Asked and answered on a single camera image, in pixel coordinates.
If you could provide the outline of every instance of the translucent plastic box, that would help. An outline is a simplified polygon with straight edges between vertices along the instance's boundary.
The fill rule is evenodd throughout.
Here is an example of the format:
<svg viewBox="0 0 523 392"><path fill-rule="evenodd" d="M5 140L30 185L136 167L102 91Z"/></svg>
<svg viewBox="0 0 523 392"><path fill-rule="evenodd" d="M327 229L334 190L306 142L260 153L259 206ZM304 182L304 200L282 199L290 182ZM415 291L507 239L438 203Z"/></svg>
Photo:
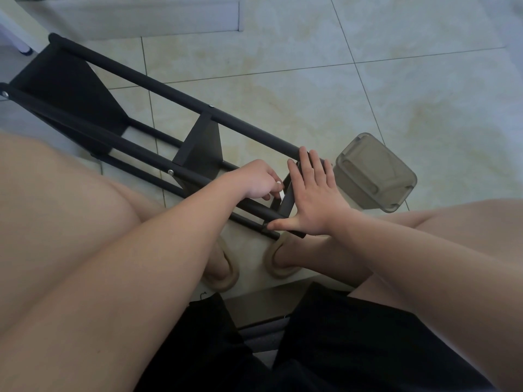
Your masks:
<svg viewBox="0 0 523 392"><path fill-rule="evenodd" d="M370 133L359 134L336 159L336 184L362 209L395 212L417 183L415 173Z"/></svg>

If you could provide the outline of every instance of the right hand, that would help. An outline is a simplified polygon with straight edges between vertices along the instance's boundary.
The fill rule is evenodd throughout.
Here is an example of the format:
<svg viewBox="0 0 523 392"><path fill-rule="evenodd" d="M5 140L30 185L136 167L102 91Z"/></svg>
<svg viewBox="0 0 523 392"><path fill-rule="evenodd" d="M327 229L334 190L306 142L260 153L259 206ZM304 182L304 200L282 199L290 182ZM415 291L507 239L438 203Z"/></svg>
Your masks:
<svg viewBox="0 0 523 392"><path fill-rule="evenodd" d="M336 187L332 165L325 160L324 166L318 153L300 147L303 177L292 159L287 161L294 189L297 215L279 218L267 224L269 230L297 230L309 235L332 235L338 218L354 212Z"/></svg>

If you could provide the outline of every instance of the black shorts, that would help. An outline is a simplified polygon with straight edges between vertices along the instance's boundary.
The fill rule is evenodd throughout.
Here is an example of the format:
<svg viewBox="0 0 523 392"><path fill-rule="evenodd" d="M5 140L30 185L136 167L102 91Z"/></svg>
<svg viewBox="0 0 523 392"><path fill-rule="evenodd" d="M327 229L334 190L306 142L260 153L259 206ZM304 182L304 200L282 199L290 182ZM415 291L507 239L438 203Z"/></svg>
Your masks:
<svg viewBox="0 0 523 392"><path fill-rule="evenodd" d="M413 314L312 284L291 314L272 370L218 294L187 307L136 391L494 390Z"/></svg>

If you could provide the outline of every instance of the slipper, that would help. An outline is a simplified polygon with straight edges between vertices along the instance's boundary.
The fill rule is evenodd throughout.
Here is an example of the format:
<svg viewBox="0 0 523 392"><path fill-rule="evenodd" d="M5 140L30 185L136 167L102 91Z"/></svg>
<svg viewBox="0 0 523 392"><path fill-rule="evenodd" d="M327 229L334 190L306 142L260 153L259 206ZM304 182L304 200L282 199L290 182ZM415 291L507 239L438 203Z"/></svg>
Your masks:
<svg viewBox="0 0 523 392"><path fill-rule="evenodd" d="M283 232L280 235L280 238L274 242L271 246L267 248L263 257L263 263L265 264L265 269L269 274L271 274L276 279L285 279L291 275L296 274L301 267L278 267L274 264L274 255L276 251L281 248L281 246L287 242L291 236L290 232Z"/></svg>
<svg viewBox="0 0 523 392"><path fill-rule="evenodd" d="M218 237L216 243L218 244L220 249L222 249L223 255L226 258L227 263L229 263L231 274L225 279L215 279L208 275L204 275L201 278L201 281L205 283L207 287L213 289L215 292L223 293L232 288L237 283L239 278L239 265L238 261L236 260L236 257L234 257L232 252L229 250L227 243L223 240L222 237Z"/></svg>

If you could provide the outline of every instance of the left hand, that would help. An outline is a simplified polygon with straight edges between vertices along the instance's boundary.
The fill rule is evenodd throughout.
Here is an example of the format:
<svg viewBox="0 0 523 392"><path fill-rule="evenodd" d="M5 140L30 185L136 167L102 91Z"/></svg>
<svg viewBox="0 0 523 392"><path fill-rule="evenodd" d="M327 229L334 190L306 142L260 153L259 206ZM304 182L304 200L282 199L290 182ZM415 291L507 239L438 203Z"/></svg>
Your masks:
<svg viewBox="0 0 523 392"><path fill-rule="evenodd" d="M232 184L238 186L243 193L244 198L263 198L266 201L270 199L270 194L279 198L279 192L283 190L284 185L278 183L282 181L276 172L261 159L256 159L242 166L237 170L227 173Z"/></svg>

